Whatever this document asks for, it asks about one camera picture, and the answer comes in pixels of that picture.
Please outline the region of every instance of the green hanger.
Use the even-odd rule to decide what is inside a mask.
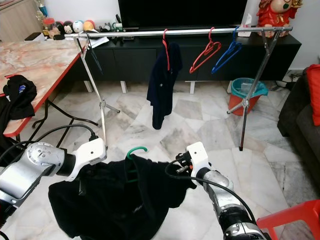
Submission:
[[[131,153],[134,152],[135,150],[138,150],[138,149],[143,149],[145,152],[148,151],[148,149],[144,146],[137,146],[137,147],[134,147],[132,148],[130,151],[128,151],[128,153],[126,154],[126,157],[130,160],[133,160],[133,158],[131,157]],[[136,173],[137,170],[129,170],[128,173]],[[129,180],[128,183],[133,183],[133,182],[137,182],[138,179],[132,179],[132,180]]]
[[[131,154],[132,152],[134,152],[135,150],[138,150],[138,149],[143,149],[145,152],[148,151],[148,149],[147,149],[146,147],[144,147],[144,146],[136,146],[136,147],[132,148],[130,151],[128,151],[128,153],[126,154],[126,157],[127,157],[128,159],[130,159],[130,160],[133,160],[132,157],[130,156],[130,154]]]

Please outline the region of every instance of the sofa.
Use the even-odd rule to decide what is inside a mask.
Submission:
[[[320,126],[315,126],[310,105],[307,69],[293,86],[277,124],[282,136],[289,137],[318,186],[320,186]]]

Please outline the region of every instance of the robotic arm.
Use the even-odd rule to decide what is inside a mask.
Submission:
[[[66,181],[71,182],[83,166],[97,164],[106,158],[106,147],[101,138],[81,145],[71,154],[45,142],[31,144],[19,161],[0,173],[0,228],[32,193],[42,176],[57,174],[66,176]],[[198,179],[193,182],[202,185],[208,193],[225,240],[271,240],[249,218],[246,208],[234,195],[201,181],[217,183],[233,192],[233,182],[215,169],[211,170],[202,142],[188,146],[186,153],[176,158],[182,166],[177,174],[188,171],[191,177]]]

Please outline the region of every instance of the jar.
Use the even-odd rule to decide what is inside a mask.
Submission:
[[[54,35],[59,35],[60,31],[57,27],[57,24],[55,22],[55,20],[52,17],[48,17],[46,19],[43,20],[43,25],[45,30],[47,30],[49,37],[51,39],[54,38]]]

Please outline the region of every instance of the red hanger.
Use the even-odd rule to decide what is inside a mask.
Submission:
[[[200,68],[202,66],[202,64],[204,64],[209,58],[211,58],[214,54],[216,54],[216,52],[219,51],[219,49],[221,48],[221,43],[216,41],[216,42],[213,42],[212,39],[211,39],[211,31],[212,29],[215,29],[214,27],[212,27],[210,29],[210,32],[209,32],[209,43],[207,44],[207,46],[205,47],[204,51],[196,58],[196,60],[194,61],[193,65],[190,67],[190,71],[189,73],[193,74],[198,68]],[[217,45],[217,48],[216,50],[211,53],[213,50],[214,50],[214,46]],[[197,61],[202,57],[202,56],[206,56],[208,54],[210,54],[210,56],[208,56],[205,60],[203,60],[198,66],[195,66]]]
[[[169,46],[168,46],[168,42],[167,42],[167,40],[166,40],[166,31],[168,31],[168,29],[165,29],[165,30],[163,31],[162,43],[163,43],[164,48],[165,48],[166,60],[167,60],[167,62],[168,62],[168,71],[170,71],[169,52],[168,52]]]

